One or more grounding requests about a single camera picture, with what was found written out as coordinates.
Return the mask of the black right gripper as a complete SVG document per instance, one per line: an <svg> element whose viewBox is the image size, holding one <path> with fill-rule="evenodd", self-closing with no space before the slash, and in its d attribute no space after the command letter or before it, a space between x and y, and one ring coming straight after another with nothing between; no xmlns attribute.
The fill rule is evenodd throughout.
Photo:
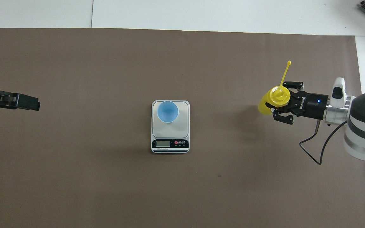
<svg viewBox="0 0 365 228"><path fill-rule="evenodd" d="M329 99L328 95L303 92L303 82L283 82L283 86L291 94L291 104L290 102L282 105L265 102L265 106L270 109L275 121L292 125L293 114L297 117L323 119Z"/></svg>

